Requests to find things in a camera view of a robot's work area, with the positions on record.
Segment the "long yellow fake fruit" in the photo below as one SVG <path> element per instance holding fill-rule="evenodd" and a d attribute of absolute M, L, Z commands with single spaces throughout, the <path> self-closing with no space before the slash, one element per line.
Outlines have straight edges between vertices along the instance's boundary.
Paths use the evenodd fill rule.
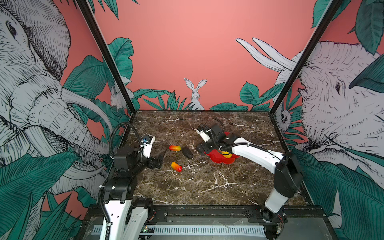
<path fill-rule="evenodd" d="M 231 158 L 232 157 L 232 154 L 229 153 L 229 152 L 225 152 L 225 151 L 222 151 L 222 155 L 225 157 L 225 158 Z"/>

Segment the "red-yellow fake mango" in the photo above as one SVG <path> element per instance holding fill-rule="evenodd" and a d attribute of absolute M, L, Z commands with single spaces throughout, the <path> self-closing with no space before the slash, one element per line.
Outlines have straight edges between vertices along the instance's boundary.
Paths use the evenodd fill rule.
<path fill-rule="evenodd" d="M 171 168 L 177 172 L 181 172 L 183 170 L 183 167 L 175 162 L 171 163 Z"/>
<path fill-rule="evenodd" d="M 182 147 L 181 146 L 176 146 L 176 145 L 171 145 L 171 146 L 169 146 L 169 150 L 170 151 L 174 151 L 174 152 L 178 152 L 178 151 L 182 150 Z"/>

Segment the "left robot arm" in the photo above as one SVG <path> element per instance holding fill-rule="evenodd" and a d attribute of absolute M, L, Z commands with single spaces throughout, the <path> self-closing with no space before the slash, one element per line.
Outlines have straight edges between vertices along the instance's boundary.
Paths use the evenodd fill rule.
<path fill-rule="evenodd" d="M 142 154 L 139 147 L 125 146 L 114 156 L 114 168 L 106 182 L 100 186 L 99 206 L 104 221 L 101 240 L 138 240 L 145 222 L 154 218 L 153 200 L 133 200 L 138 175 L 146 168 L 160 169 L 166 151 L 157 157 Z"/>

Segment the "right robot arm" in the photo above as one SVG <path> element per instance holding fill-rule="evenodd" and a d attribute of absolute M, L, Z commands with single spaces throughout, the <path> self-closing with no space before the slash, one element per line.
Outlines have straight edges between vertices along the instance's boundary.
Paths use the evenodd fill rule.
<path fill-rule="evenodd" d="M 265 222 L 281 221 L 283 206 L 294 197 L 303 182 L 303 171 L 297 156 L 280 153 L 253 144 L 235 134 L 226 134 L 221 126 L 201 124 L 196 129 L 203 141 L 196 146 L 199 154 L 217 151 L 220 155 L 236 155 L 246 158 L 274 175 L 274 188 L 261 206 Z"/>

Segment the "red flower-shaped fruit bowl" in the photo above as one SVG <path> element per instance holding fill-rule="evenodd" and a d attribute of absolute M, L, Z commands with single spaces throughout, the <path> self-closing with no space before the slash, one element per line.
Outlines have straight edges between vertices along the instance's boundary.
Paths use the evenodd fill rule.
<path fill-rule="evenodd" d="M 212 149 L 210 152 L 205 151 L 205 154 L 208 155 L 214 163 L 227 165 L 234 163 L 235 160 L 240 157 L 238 155 L 232 154 L 231 158 L 225 158 L 222 153 L 216 149 Z"/>

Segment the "dark brown fake fruit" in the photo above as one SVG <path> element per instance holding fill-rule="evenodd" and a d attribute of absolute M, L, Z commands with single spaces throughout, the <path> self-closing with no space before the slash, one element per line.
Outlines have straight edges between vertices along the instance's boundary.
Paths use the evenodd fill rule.
<path fill-rule="evenodd" d="M 182 154 L 187 158 L 187 159 L 192 159 L 194 157 L 194 154 L 192 153 L 192 151 L 187 148 L 187 147 L 183 147 L 181 149 L 181 152 Z"/>

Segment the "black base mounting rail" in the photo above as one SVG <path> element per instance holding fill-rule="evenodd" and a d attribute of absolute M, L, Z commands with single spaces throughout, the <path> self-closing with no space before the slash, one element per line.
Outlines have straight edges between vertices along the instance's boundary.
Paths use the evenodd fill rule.
<path fill-rule="evenodd" d="M 283 206 L 273 222 L 288 218 L 322 218 L 325 212 L 320 206 Z M 245 218 L 249 223 L 266 223 L 258 205 L 155 205 L 148 223 L 169 223 L 173 218 L 208 218 L 225 220 Z"/>

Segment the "left black frame post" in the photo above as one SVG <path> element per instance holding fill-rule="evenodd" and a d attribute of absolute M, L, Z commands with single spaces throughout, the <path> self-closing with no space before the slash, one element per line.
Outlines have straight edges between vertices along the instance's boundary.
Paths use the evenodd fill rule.
<path fill-rule="evenodd" d="M 102 56 L 113 76 L 114 81 L 116 82 L 119 90 L 121 91 L 121 94 L 127 104 L 128 107 L 128 113 L 130 116 L 134 115 L 136 113 L 136 109 L 131 101 L 131 98 L 129 97 L 127 93 L 127 89 L 122 81 L 120 72 L 117 68 L 117 65 L 112 57 L 112 54 L 109 50 L 109 47 L 105 41 L 105 38 L 99 28 L 99 25 L 94 17 L 94 14 L 92 12 L 92 8 L 88 1 L 83 0 L 77 0 L 77 5 L 79 6 L 79 9 L 99 47 L 99 50 L 102 53 Z"/>

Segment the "black frame post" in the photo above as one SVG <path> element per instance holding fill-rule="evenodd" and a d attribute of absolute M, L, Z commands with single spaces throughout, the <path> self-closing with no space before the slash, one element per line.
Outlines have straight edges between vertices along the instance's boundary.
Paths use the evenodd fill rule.
<path fill-rule="evenodd" d="M 77 0 L 77 5 L 79 6 L 79 9 L 99 47 L 99 50 L 102 53 L 102 56 L 113 76 L 114 81 L 116 82 L 119 90 L 121 91 L 121 94 L 127 104 L 128 107 L 128 113 L 130 116 L 134 115 L 136 113 L 136 109 L 131 101 L 131 98 L 129 97 L 127 93 L 127 89 L 122 81 L 120 72 L 117 68 L 117 65 L 112 57 L 112 54 L 109 50 L 109 47 L 105 41 L 105 38 L 99 28 L 99 25 L 94 17 L 94 14 L 92 12 L 92 8 L 88 1 L 83 0 Z"/>
<path fill-rule="evenodd" d="M 295 65 L 294 69 L 292 70 L 292 73 L 290 74 L 287 82 L 285 83 L 281 93 L 279 94 L 277 100 L 275 101 L 273 107 L 269 111 L 269 115 L 272 116 L 276 113 L 278 107 L 283 102 L 285 96 L 287 95 L 288 91 L 291 89 L 293 83 L 298 78 L 298 75 L 302 68 L 304 67 L 306 61 L 311 56 L 313 50 L 315 49 L 317 43 L 319 42 L 320 38 L 323 36 L 325 30 L 327 29 L 328 25 L 332 21 L 332 18 L 336 14 L 339 7 L 342 5 L 342 0 L 334 0 L 330 1 L 327 5 L 325 12 L 323 13 L 319 24 L 317 25 L 315 31 L 313 32 L 308 44 L 306 45 L 305 49 L 303 50 L 303 53 L 301 57 L 299 58 L 297 64 Z"/>

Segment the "right black frame post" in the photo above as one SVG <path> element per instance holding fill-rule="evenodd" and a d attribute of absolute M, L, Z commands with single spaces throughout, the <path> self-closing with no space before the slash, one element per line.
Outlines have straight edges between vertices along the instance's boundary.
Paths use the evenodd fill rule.
<path fill-rule="evenodd" d="M 334 0 L 330 1 L 327 5 L 325 12 L 323 13 L 319 24 L 317 25 L 315 31 L 313 32 L 308 44 L 306 45 L 305 49 L 303 50 L 303 53 L 301 57 L 299 58 L 297 64 L 295 65 L 294 69 L 292 70 L 292 73 L 290 74 L 287 82 L 285 83 L 281 93 L 279 94 L 277 100 L 275 101 L 273 107 L 269 111 L 269 115 L 272 116 L 276 113 L 278 107 L 283 102 L 285 96 L 287 95 L 288 91 L 291 89 L 293 83 L 298 78 L 298 75 L 302 68 L 304 67 L 306 61 L 311 56 L 313 50 L 315 49 L 317 43 L 319 42 L 320 38 L 323 36 L 325 30 L 327 29 L 328 25 L 332 21 L 332 18 L 336 14 L 339 7 L 342 5 L 342 0 Z"/>

